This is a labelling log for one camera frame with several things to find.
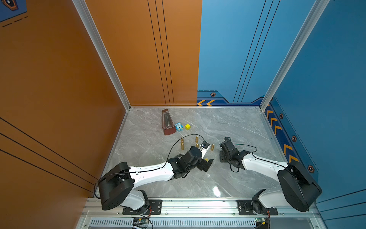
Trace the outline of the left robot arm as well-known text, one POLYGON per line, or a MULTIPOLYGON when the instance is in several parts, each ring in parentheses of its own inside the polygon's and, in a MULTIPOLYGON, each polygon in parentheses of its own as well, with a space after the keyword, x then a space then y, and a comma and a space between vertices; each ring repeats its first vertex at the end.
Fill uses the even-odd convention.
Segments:
POLYGON ((207 172, 213 163, 212 159, 204 159, 209 148, 210 144, 204 141, 198 147, 192 146, 184 155, 152 166, 130 167, 127 162, 119 163, 97 181, 102 210, 122 206, 138 215, 149 212, 153 202, 138 188, 158 181, 185 178, 195 168, 207 172))

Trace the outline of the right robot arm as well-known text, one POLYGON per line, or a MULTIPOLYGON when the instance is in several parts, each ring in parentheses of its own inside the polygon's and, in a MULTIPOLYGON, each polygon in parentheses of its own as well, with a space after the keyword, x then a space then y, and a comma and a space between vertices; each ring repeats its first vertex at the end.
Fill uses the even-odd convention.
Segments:
POLYGON ((230 137, 220 144, 220 161, 231 167, 253 171, 269 177, 280 184, 281 189, 258 191, 249 203, 240 204, 245 213, 266 215, 277 207, 291 206, 306 212, 322 194, 322 189, 307 169, 298 161, 278 162, 255 156, 253 152, 239 151, 230 137))

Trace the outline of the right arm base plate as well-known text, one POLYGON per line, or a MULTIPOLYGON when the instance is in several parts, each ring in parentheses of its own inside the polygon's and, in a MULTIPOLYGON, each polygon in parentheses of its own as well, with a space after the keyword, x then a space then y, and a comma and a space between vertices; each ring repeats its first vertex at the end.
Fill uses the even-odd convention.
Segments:
POLYGON ((270 216, 278 215, 278 211, 276 208, 269 208, 269 209, 265 208, 257 200, 238 200, 237 207, 238 207, 239 215, 267 216, 268 213, 270 216))

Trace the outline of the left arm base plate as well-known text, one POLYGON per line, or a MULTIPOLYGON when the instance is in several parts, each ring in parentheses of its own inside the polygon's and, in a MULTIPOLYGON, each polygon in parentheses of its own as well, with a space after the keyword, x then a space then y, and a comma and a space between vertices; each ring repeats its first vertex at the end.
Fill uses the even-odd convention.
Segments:
POLYGON ((163 201, 161 199, 150 199, 148 203, 145 203, 138 210, 124 207, 123 215, 160 215, 162 203, 163 201))

